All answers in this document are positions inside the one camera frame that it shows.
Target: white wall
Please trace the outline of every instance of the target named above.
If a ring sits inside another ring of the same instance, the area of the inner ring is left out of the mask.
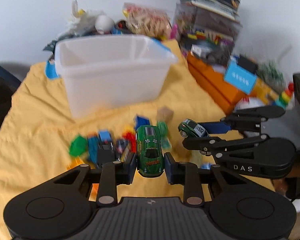
[[[65,29],[72,0],[0,0],[0,62],[30,65],[49,56],[42,48]],[[174,11],[178,0],[78,0],[83,9],[102,9],[114,20],[123,17],[124,2]],[[285,73],[300,71],[300,0],[241,0],[244,28],[238,49],[276,57],[289,43],[282,60]]]

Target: white plastic bin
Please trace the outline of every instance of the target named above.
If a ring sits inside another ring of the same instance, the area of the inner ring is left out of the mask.
[[[73,117],[155,99],[177,60],[141,35],[75,38],[58,42],[55,50]]]

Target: yellow cloth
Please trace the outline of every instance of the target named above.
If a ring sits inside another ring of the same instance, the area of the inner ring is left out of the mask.
[[[0,240],[10,239],[3,221],[3,209],[14,196],[66,171],[71,162],[68,148],[78,134],[86,135],[100,129],[109,129],[120,137],[126,125],[133,125],[136,114],[147,116],[155,123],[157,109],[168,106],[174,116],[168,127],[170,141],[176,149],[181,136],[179,123],[191,118],[200,122],[217,121],[224,116],[211,97],[195,82],[187,69],[178,44],[165,43],[178,56],[171,66],[160,96],[152,102],[135,104],[73,119],[70,114],[62,79],[48,80],[45,63],[33,65],[12,98],[12,108],[0,130]],[[238,138],[237,132],[224,138]],[[176,161],[187,161],[189,156],[173,152]],[[253,180],[268,188],[267,179]],[[121,196],[180,196],[181,185],[168,185],[166,176],[146,179],[136,173],[132,185],[118,186]]]

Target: snack bag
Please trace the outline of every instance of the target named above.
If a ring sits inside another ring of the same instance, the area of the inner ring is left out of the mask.
[[[159,40],[170,38],[171,24],[167,13],[133,3],[125,3],[123,14],[127,18],[127,27],[135,34],[154,37]]]

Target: green toy car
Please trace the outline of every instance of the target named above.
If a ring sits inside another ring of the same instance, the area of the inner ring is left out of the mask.
[[[164,169],[159,128],[153,125],[142,125],[137,130],[136,139],[139,173],[147,178],[159,177]]]
[[[178,126],[178,130],[182,137],[206,137],[209,136],[205,128],[191,119],[185,119]]]

